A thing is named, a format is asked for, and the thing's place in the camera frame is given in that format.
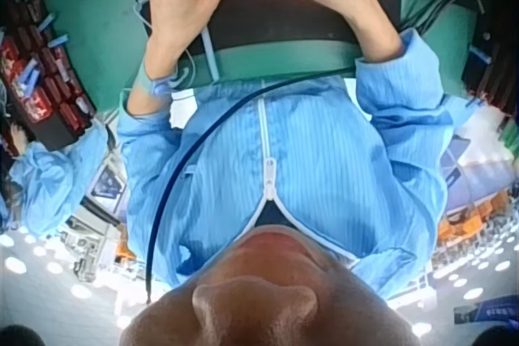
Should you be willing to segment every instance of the orange object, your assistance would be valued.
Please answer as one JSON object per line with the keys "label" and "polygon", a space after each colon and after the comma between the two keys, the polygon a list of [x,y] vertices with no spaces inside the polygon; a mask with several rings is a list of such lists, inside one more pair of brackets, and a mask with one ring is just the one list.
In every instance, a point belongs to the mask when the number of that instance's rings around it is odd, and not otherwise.
{"label": "orange object", "polygon": [[506,211],[508,202],[509,198],[506,190],[502,190],[491,200],[492,206],[496,211]]}
{"label": "orange object", "polygon": [[442,219],[440,221],[440,225],[438,226],[438,240],[439,241],[448,241],[448,239],[453,235],[453,230],[450,223],[446,219]]}
{"label": "orange object", "polygon": [[492,202],[490,200],[487,200],[486,202],[478,205],[478,212],[482,220],[486,220],[492,211],[494,211],[494,207],[492,206]]}
{"label": "orange object", "polygon": [[483,228],[483,221],[481,220],[481,216],[478,214],[478,210],[473,210],[470,217],[463,224],[463,239],[469,239],[479,233],[479,231]]}
{"label": "orange object", "polygon": [[121,237],[119,238],[119,243],[117,245],[117,249],[115,250],[115,255],[128,259],[137,258],[137,256],[133,254],[133,252],[128,248],[128,228],[126,225],[123,225],[121,228]]}

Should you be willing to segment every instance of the zipper pull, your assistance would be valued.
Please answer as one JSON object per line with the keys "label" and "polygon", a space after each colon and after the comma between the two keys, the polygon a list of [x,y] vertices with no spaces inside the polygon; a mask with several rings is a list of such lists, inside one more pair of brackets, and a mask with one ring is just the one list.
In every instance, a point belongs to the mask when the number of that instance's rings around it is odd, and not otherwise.
{"label": "zipper pull", "polygon": [[264,162],[264,192],[267,200],[274,200],[276,196],[276,160],[267,158]]}

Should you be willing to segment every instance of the green work mat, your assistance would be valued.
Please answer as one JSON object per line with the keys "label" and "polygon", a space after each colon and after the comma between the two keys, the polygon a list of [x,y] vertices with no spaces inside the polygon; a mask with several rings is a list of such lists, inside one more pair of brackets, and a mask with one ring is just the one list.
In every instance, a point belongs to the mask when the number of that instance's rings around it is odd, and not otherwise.
{"label": "green work mat", "polygon": [[[402,0],[402,18],[429,0]],[[47,0],[58,14],[55,27],[67,32],[72,63],[100,112],[118,106],[130,88],[144,53],[147,35],[135,17],[135,0]],[[447,93],[465,96],[461,72],[472,41],[475,13],[450,6],[425,40],[440,58]],[[222,80],[281,77],[341,69],[360,56],[357,45],[336,41],[293,41],[224,49],[216,54]],[[205,56],[195,57],[194,85],[211,82]]]}

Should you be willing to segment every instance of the sleeve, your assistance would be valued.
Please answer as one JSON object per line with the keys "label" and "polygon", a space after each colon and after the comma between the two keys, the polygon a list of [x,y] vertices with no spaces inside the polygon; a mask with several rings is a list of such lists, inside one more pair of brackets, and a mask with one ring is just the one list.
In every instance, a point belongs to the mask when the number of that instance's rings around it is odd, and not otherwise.
{"label": "sleeve", "polygon": [[118,138],[127,169],[128,188],[131,192],[128,217],[138,215],[140,206],[180,146],[182,131],[172,129],[169,111],[131,116],[126,111],[127,96],[120,108]]}
{"label": "sleeve", "polygon": [[386,154],[409,225],[401,249],[414,260],[386,280],[383,295],[403,287],[422,270],[435,247],[437,224],[447,202],[440,157],[453,136],[442,104],[439,61],[414,30],[401,35],[405,54],[382,64],[357,61],[357,98]]}

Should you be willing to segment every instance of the blue wrist strap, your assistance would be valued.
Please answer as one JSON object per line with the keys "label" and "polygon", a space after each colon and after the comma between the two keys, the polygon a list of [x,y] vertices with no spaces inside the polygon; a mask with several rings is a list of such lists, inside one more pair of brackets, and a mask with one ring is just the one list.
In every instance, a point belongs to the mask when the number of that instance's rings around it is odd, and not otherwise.
{"label": "blue wrist strap", "polygon": [[144,69],[144,60],[140,63],[139,73],[137,74],[137,83],[148,91],[151,95],[169,95],[173,90],[184,81],[189,74],[189,70],[184,68],[182,76],[178,77],[178,68],[172,75],[163,77],[161,79],[151,80]]}

